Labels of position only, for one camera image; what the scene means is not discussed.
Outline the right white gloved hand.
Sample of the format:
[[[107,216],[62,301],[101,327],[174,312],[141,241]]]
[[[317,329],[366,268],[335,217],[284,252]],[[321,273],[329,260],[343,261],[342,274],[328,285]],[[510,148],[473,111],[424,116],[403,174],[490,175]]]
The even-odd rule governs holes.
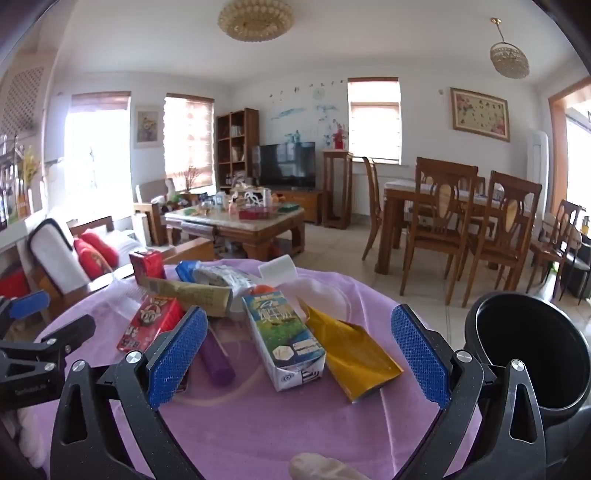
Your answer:
[[[295,455],[287,470],[293,480],[370,480],[337,459],[315,453]]]

